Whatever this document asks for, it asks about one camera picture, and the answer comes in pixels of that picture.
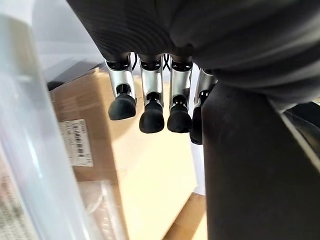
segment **barcode label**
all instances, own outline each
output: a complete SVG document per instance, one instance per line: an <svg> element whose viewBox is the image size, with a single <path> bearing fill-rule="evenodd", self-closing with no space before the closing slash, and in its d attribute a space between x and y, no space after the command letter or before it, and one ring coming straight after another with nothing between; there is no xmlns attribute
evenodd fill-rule
<svg viewBox="0 0 320 240"><path fill-rule="evenodd" d="M59 126L71 165L92 167L93 160L85 120L63 121Z"/></svg>

